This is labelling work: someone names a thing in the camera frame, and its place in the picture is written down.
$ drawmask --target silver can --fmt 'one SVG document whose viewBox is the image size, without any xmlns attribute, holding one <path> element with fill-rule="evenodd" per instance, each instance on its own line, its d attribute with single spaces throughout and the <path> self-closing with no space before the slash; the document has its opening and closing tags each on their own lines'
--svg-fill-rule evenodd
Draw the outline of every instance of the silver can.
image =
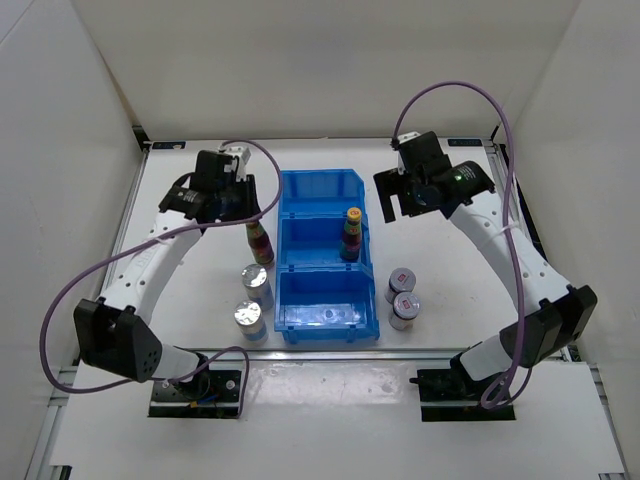
<svg viewBox="0 0 640 480">
<path fill-rule="evenodd" d="M 391 272 L 387 289 L 384 292 L 384 298 L 387 302 L 393 304 L 396 295 L 402 292 L 413 292 L 416 286 L 416 276 L 408 268 L 396 268 Z"/>
<path fill-rule="evenodd" d="M 256 302 L 245 300 L 236 306 L 234 314 L 236 325 L 244 338 L 255 345 L 261 345 L 269 338 L 267 324 L 262 318 L 262 310 Z"/>
<path fill-rule="evenodd" d="M 273 292 L 271 291 L 269 276 L 262 265 L 254 263 L 247 266 L 242 271 L 242 285 L 247 291 L 249 300 L 260 305 L 263 312 L 273 308 Z"/>
<path fill-rule="evenodd" d="M 396 330 L 404 330 L 413 325 L 420 313 L 420 300 L 411 292 L 401 292 L 393 300 L 389 323 Z"/>
</svg>

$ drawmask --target can lid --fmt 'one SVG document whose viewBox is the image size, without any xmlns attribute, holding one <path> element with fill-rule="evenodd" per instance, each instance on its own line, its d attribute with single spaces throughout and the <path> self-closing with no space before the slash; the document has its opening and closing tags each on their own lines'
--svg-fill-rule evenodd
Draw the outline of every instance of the can lid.
<svg viewBox="0 0 640 480">
<path fill-rule="evenodd" d="M 236 323 L 242 327 L 253 325 L 260 320 L 262 310 L 256 302 L 245 300 L 236 305 L 234 317 Z"/>
<path fill-rule="evenodd" d="M 242 271 L 242 284 L 245 287 L 259 287 L 267 282 L 267 270 L 257 263 L 248 265 Z"/>
<path fill-rule="evenodd" d="M 403 320 L 412 320 L 420 312 L 420 300 L 411 292 L 402 292 L 393 300 L 393 312 Z"/>
<path fill-rule="evenodd" d="M 416 276 L 408 268 L 396 268 L 389 277 L 389 286 L 396 292 L 411 292 L 416 286 Z"/>
</svg>

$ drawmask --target bottle label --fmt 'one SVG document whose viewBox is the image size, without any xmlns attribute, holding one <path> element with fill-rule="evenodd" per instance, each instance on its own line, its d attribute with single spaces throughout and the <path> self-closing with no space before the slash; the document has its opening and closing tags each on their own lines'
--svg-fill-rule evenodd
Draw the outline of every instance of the bottle label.
<svg viewBox="0 0 640 480">
<path fill-rule="evenodd" d="M 360 228 L 360 224 L 358 225 L 351 225 L 349 222 L 345 223 L 344 225 L 344 231 L 348 234 L 348 235 L 358 235 L 361 231 Z"/>
</svg>

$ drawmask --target bottle cap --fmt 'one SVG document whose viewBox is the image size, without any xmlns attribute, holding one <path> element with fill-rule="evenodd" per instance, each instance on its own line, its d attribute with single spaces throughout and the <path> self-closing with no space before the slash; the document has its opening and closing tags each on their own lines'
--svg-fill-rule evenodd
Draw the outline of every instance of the bottle cap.
<svg viewBox="0 0 640 480">
<path fill-rule="evenodd" d="M 412 320 L 420 312 L 420 300 L 413 293 L 399 293 L 393 301 L 393 311 L 403 320 Z"/>
<path fill-rule="evenodd" d="M 362 219 L 362 211 L 358 207 L 351 207 L 347 210 L 347 220 L 359 222 Z"/>
<path fill-rule="evenodd" d="M 408 268 L 396 268 L 389 277 L 389 286 L 397 293 L 411 292 L 416 286 L 416 276 Z"/>
</svg>

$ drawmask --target white enclosure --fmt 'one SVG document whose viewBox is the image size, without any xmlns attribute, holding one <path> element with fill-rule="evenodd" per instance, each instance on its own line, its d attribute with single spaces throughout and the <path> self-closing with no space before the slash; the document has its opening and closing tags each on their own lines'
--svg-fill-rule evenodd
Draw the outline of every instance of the white enclosure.
<svg viewBox="0 0 640 480">
<path fill-rule="evenodd" d="M 505 107 L 549 259 L 598 294 L 581 353 L 599 365 L 627 467 L 640 476 L 639 45 L 636 0 L 4 0 L 3 478 L 24 477 L 51 394 L 38 361 L 42 316 L 113 248 L 140 168 L 132 123 L 152 140 L 388 137 L 414 93 L 450 79 Z M 488 137 L 497 123 L 476 94 L 447 89 L 405 127 Z M 60 309 L 56 367 L 76 353 L 75 301 L 100 283 Z"/>
<path fill-rule="evenodd" d="M 0 5 L 2 478 L 23 478 L 51 386 L 38 358 L 62 282 L 111 252 L 140 151 L 100 56 L 66 0 Z M 51 330 L 53 365 L 76 352 L 76 289 Z"/>
</svg>

